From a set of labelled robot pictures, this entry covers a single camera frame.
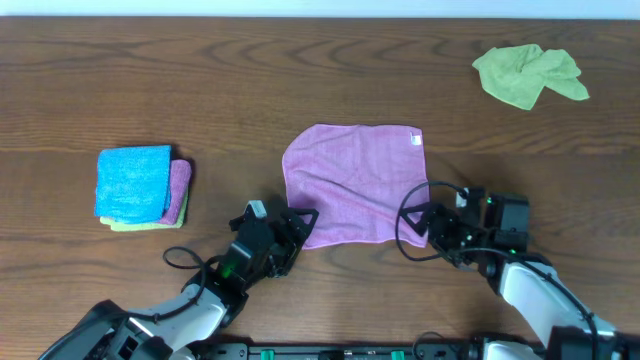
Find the purple towel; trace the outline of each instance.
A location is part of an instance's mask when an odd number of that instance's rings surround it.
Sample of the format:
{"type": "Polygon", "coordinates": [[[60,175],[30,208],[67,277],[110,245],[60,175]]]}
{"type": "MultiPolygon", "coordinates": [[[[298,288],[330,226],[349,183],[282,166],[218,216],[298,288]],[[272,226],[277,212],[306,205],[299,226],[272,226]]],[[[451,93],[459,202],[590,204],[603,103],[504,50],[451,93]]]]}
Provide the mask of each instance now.
{"type": "MultiPolygon", "coordinates": [[[[314,125],[289,145],[282,168],[289,206],[320,213],[304,249],[394,239],[402,199],[427,181],[422,131],[409,126],[314,125]]],[[[406,206],[428,199],[425,188],[406,206]]],[[[404,221],[400,239],[427,244],[404,221]]]]}
{"type": "Polygon", "coordinates": [[[171,169],[169,170],[171,203],[169,204],[169,209],[157,221],[158,224],[175,225],[180,215],[184,194],[189,187],[189,179],[191,179],[191,165],[189,162],[186,160],[171,161],[171,169]]]}

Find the wooden table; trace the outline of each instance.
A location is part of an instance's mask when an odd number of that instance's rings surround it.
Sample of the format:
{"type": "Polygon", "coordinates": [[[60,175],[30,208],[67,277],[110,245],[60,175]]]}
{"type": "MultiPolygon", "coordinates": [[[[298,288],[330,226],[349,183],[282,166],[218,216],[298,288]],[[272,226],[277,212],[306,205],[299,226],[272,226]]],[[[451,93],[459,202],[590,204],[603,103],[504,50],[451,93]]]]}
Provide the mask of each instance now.
{"type": "MultiPolygon", "coordinates": [[[[282,154],[316,123],[420,127],[430,179],[526,194],[532,250],[640,333],[639,44],[633,22],[3,18],[0,358],[36,357],[101,300],[175,296],[193,272],[162,251],[225,251],[228,220],[284,194],[282,154]],[[591,99],[547,89],[523,111],[485,93],[473,60],[529,43],[566,49],[591,99]],[[140,144],[196,164],[178,231],[114,233],[93,216],[99,151],[140,144]]],[[[535,339],[478,274],[410,263],[392,242],[301,254],[225,333],[409,343],[425,330],[535,339]]]]}

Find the white tag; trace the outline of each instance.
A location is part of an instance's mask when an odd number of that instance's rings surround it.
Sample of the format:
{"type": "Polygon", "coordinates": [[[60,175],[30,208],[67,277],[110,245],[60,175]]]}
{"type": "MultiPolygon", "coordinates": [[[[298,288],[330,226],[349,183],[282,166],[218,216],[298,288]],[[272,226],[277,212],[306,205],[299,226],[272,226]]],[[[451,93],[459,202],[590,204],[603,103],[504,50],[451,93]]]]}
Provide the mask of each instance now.
{"type": "Polygon", "coordinates": [[[422,135],[413,135],[411,133],[411,145],[422,145],[422,135]]]}

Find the stack of cloths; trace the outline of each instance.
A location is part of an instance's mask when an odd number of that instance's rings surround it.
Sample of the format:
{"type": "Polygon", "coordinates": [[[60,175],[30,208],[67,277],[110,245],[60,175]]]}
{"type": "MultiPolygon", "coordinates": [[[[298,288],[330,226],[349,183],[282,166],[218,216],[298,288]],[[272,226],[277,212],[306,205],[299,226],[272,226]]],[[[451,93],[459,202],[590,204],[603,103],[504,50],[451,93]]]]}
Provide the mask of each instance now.
{"type": "Polygon", "coordinates": [[[100,222],[113,231],[181,227],[191,165],[170,156],[169,145],[103,150],[95,208],[100,222]]]}

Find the green cloth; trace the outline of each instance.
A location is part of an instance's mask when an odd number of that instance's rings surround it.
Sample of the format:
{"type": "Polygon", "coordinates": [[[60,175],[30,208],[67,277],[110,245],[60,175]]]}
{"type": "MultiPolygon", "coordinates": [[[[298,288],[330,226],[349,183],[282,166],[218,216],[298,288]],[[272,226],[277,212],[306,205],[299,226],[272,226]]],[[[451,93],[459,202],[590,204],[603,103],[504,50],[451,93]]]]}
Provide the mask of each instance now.
{"type": "Polygon", "coordinates": [[[531,110],[545,86],[572,100],[589,98],[587,88],[576,79],[580,69],[564,50],[542,51],[536,44],[493,48],[473,67],[486,92],[524,110],[531,110]]]}
{"type": "Polygon", "coordinates": [[[105,225],[110,225],[112,231],[141,231],[141,230],[155,230],[155,229],[178,229],[182,227],[184,223],[184,214],[187,212],[187,200],[189,199],[188,190],[184,194],[184,199],[182,200],[182,207],[180,207],[180,214],[178,215],[178,220],[173,225],[166,224],[158,224],[158,223],[143,223],[143,224],[123,224],[117,222],[109,217],[100,217],[100,223],[105,225]]]}

